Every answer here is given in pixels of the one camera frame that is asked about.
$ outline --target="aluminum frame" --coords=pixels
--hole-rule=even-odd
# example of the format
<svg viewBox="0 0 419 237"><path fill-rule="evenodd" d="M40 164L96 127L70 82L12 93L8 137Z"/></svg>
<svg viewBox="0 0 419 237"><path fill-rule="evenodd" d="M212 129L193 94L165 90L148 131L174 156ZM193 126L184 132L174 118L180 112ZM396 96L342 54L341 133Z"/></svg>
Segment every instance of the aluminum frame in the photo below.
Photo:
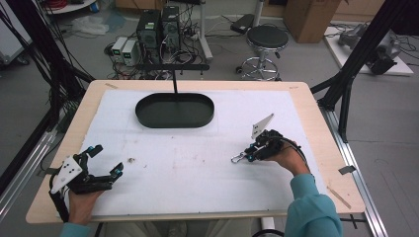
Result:
<svg viewBox="0 0 419 237"><path fill-rule="evenodd" d="M329 126L330 132L332 133L333 138L339 147L346 165L352 165L357 169L356 171L352 172L352 177L354 178L355 184L357 185L361 197L363 198L363 201L366 205L366 211L364 212L364 215L367 223L369 224L370 230L375 237L388 237L384 224L382 223L382 220L378 214L376 205L374 204L373 198L371 197L361 171L358 168L358 164L354 154L352 153L351 147L349 146L349 143L346 143L342 139L342 136L339 134L339 120L336 114L334 112L326 111L324 108L319 109L323 114L327 125Z"/></svg>
<svg viewBox="0 0 419 237"><path fill-rule="evenodd" d="M29 179L33 176L35 170L42 161L43 156L46 152L48 152L50 146L55 140L56 135L56 127L50 132L46 131L43 133L43 136L31 152L31 155L0 197L0 223L6 217L6 214L9 212L10 208L16 201L16 198L22 192Z"/></svg>

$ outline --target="human hand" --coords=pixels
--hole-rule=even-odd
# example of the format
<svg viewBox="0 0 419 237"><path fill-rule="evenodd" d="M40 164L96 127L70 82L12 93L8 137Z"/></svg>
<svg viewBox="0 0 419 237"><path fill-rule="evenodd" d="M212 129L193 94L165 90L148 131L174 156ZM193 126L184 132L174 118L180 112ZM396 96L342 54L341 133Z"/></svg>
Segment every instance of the human hand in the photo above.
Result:
<svg viewBox="0 0 419 237"><path fill-rule="evenodd" d="M285 142L280 153L265 160L277 162L282 167L293 173L294 176L300 174L310 174L310 170L305 164L305 161L288 142Z"/></svg>
<svg viewBox="0 0 419 237"><path fill-rule="evenodd" d="M96 199L104 191L94 192L86 195L77 195L70 191L70 217L68 222L80 225L87 225L92 218L92 210Z"/></svg>

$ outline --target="teal sleeve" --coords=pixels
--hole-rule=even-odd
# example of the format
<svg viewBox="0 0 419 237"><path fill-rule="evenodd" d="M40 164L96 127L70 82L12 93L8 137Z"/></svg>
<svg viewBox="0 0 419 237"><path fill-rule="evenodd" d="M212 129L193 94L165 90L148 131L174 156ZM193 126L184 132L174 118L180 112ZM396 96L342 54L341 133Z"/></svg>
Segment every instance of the teal sleeve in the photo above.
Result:
<svg viewBox="0 0 419 237"><path fill-rule="evenodd" d="M87 237L89 236L90 228L84 225L73 223L64 223L59 237Z"/></svg>
<svg viewBox="0 0 419 237"><path fill-rule="evenodd" d="M339 237L342 223L332 199L321 195L310 174L291 180L294 201L288 210L287 237Z"/></svg>

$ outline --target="stool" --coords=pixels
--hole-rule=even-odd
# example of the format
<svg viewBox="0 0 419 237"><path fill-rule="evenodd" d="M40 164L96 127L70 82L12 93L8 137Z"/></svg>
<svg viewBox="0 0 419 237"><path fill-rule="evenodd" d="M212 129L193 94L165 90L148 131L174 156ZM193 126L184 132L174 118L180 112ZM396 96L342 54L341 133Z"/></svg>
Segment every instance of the stool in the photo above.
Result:
<svg viewBox="0 0 419 237"><path fill-rule="evenodd" d="M247 32L247 43L260 52L259 57L250 57L241 66L236 68L236 73L243 73L242 78L249 77L254 80L281 81L277 65L266 58L270 51L280 58L279 51L288 43L285 32L273 26L257 26Z"/></svg>

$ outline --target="robotic hand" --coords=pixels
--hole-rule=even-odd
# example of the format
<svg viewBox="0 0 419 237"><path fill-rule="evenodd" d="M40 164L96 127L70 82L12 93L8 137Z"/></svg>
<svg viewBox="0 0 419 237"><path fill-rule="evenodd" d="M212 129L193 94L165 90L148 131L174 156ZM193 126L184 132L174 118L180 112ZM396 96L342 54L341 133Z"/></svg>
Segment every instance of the robotic hand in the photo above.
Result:
<svg viewBox="0 0 419 237"><path fill-rule="evenodd" d="M123 175L124 165L118 164L111 170L109 176L95 177L89 174L87 161L103 150L101 145L89 147L80 154L69 156L64 160L62 166L57 169L49 180L49 196L55 204L61 219L68 221L69 213L64 202L64 187L67 186L77 195L89 194L97 191L110 190L112 184Z"/></svg>
<svg viewBox="0 0 419 237"><path fill-rule="evenodd" d="M256 137L254 143L250 144L250 146L239 155L233 157L231 162L238 163L243 158L246 158L249 162L268 159L279 154L284 149L284 144L286 142L295 149L305 161L304 154L299 146L295 145L293 141L283 137L279 132L271 129L269 131L264 130Z"/></svg>

